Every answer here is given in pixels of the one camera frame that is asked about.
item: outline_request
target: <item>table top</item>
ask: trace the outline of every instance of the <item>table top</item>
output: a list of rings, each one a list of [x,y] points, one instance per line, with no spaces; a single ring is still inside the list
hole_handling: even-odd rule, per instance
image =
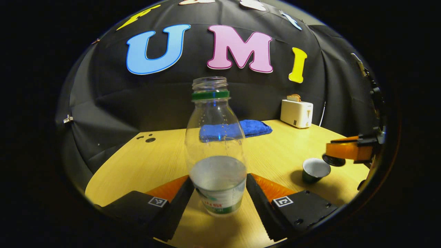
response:
[[[369,169],[346,160],[342,167],[331,166],[331,173],[315,184],[304,184],[302,163],[320,158],[326,143],[344,138],[317,125],[298,129],[280,120],[263,121],[273,132],[246,138],[244,154],[248,173],[255,173],[294,191],[309,190],[342,205],[358,193],[358,184]],[[93,175],[86,197],[106,206],[130,191],[146,192],[178,177],[187,175],[184,156],[185,129],[141,132],[120,148]],[[182,215],[175,235],[167,244],[175,247],[267,247],[268,238],[250,195],[245,190],[242,205],[228,218],[209,215],[196,191]]]

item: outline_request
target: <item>small cup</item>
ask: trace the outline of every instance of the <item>small cup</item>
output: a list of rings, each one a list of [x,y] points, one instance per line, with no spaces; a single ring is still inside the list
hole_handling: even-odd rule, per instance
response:
[[[302,180],[307,184],[318,182],[331,173],[331,166],[318,158],[309,158],[303,162]]]

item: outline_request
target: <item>bottle label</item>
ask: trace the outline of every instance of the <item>bottle label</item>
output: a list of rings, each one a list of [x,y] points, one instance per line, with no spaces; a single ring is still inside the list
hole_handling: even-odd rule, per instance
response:
[[[197,185],[195,188],[208,211],[215,214],[228,214],[240,207],[245,181],[246,179],[234,188],[223,191],[209,191],[199,188]]]

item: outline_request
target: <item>clear plastic bottle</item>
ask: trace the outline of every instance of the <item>clear plastic bottle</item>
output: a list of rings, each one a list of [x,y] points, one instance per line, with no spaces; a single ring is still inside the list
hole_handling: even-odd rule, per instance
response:
[[[195,104],[185,134],[189,175],[208,213],[226,217],[240,207],[247,169],[245,135],[228,105],[224,77],[193,80]]]

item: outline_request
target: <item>blue towel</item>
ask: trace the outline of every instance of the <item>blue towel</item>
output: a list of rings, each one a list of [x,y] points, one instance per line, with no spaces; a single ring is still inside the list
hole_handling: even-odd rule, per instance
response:
[[[270,126],[258,120],[242,120],[240,125],[246,138],[269,134],[273,131]],[[224,140],[226,136],[231,138],[241,136],[237,123],[230,125],[204,125],[199,132],[200,140],[205,143],[214,140]]]

